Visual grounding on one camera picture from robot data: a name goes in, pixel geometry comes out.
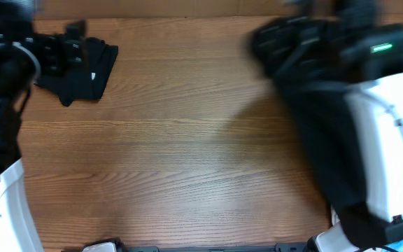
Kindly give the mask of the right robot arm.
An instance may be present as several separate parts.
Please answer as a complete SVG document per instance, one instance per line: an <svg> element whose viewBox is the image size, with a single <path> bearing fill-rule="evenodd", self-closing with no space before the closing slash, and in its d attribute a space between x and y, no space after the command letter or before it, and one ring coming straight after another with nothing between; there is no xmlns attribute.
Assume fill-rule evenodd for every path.
<svg viewBox="0 0 403 252"><path fill-rule="evenodd" d="M302 251L392 251L403 242L403 23L376 1L314 3L253 32L250 49L293 119L332 226Z"/></svg>

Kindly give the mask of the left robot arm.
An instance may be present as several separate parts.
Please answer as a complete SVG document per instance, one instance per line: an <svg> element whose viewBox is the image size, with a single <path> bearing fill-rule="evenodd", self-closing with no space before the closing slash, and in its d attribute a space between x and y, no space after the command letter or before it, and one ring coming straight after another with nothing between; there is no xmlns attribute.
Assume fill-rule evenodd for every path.
<svg viewBox="0 0 403 252"><path fill-rule="evenodd" d="M32 85L87 64L86 23L62 34L34 30L35 1L0 1L0 251L42 251L17 142Z"/></svg>

